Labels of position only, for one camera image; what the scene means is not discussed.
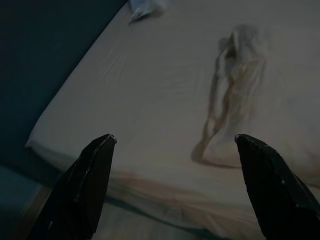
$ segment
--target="white bed sheet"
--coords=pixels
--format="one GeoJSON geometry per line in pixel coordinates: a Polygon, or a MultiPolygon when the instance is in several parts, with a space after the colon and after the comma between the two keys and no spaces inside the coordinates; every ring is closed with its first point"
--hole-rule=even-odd
{"type": "Polygon", "coordinates": [[[43,112],[27,146],[66,170],[92,139],[114,134],[109,184],[126,187],[115,195],[135,192],[179,208],[222,237],[262,239],[241,170],[201,165],[192,151],[208,116],[219,40],[239,23],[311,26],[317,15],[296,23],[296,6],[288,21],[277,11],[284,3],[274,9],[271,2],[173,0],[163,16],[134,24],[125,5],[43,112]]]}

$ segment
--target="dark blue wall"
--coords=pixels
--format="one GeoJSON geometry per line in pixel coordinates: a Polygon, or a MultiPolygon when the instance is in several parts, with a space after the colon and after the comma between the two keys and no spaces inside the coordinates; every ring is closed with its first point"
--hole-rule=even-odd
{"type": "Polygon", "coordinates": [[[59,172],[24,145],[43,110],[126,0],[1,2],[0,163],[51,185],[59,172]]]}

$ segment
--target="bed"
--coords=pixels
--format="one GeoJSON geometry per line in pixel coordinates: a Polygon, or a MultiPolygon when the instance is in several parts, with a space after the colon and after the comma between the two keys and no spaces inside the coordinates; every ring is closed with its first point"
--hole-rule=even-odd
{"type": "Polygon", "coordinates": [[[125,5],[42,113],[27,147],[65,171],[92,139],[113,134],[110,197],[177,226],[263,239],[241,169],[193,158],[221,39],[242,22],[276,23],[259,14],[271,6],[173,0],[164,15],[132,23],[125,5]]]}

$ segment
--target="fitted sheet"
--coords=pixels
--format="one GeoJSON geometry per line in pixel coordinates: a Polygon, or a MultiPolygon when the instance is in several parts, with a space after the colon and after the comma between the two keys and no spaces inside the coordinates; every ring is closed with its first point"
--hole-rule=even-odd
{"type": "MultiPolygon", "coordinates": [[[[173,0],[161,17],[136,23],[125,5],[43,112],[27,146],[64,171],[92,139],[114,134],[108,194],[135,193],[180,209],[182,218],[222,237],[263,239],[241,169],[192,161],[221,39],[242,22],[297,24],[258,2],[173,0]]],[[[307,18],[298,24],[311,25],[307,18]]]]}

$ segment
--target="black object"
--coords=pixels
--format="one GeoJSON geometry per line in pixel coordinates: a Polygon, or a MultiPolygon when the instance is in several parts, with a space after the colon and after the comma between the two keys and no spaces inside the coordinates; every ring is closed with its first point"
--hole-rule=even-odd
{"type": "Polygon", "coordinates": [[[267,240],[320,239],[320,205],[265,142],[235,136],[246,190],[267,240]]]}
{"type": "Polygon", "coordinates": [[[56,184],[28,240],[87,240],[96,232],[116,139],[93,140],[56,184]]]}

